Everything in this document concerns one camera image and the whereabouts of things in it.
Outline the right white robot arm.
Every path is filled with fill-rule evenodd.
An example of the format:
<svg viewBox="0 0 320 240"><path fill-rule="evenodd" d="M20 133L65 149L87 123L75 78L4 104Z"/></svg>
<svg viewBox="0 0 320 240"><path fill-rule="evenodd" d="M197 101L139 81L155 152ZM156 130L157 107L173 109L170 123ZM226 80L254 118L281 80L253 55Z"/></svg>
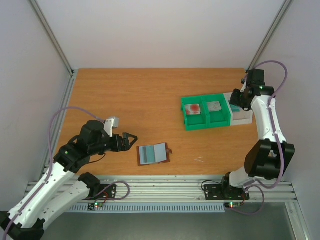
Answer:
<svg viewBox="0 0 320 240"><path fill-rule="evenodd" d="M253 183L275 188L295 154L295 146L288 143L279 124L276 91L266 85L264 77L262 69L248 70L242 89L231 94L232 105L253 112L258 141L246 155L244 166L222 178L220 191L226 200L244 194Z"/></svg>

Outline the brown leather card holder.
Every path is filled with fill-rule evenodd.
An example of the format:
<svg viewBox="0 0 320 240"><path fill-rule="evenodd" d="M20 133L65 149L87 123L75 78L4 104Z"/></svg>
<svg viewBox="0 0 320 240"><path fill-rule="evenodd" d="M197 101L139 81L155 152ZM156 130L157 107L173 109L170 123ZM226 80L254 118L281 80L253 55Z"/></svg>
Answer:
<svg viewBox="0 0 320 240"><path fill-rule="evenodd" d="M172 150L166 142L137 147L137 165L148 166L169 163Z"/></svg>

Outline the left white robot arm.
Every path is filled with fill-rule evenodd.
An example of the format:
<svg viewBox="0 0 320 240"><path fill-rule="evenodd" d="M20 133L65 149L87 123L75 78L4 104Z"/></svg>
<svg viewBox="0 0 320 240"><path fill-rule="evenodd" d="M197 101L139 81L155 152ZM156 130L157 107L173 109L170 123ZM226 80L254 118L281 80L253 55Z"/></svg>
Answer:
<svg viewBox="0 0 320 240"><path fill-rule="evenodd" d="M117 118L105 122L89 120L66 145L62 146L50 161L49 169L33 189L10 211L1 211L0 227L3 238L13 240L39 240L44 231L72 205L82 200L98 201L100 197L114 200L107 189L93 174L82 174L67 190L56 196L58 190L78 171L90 164L92 156L105 157L106 152L126 152L138 137L127 132L113 134L118 126Z"/></svg>

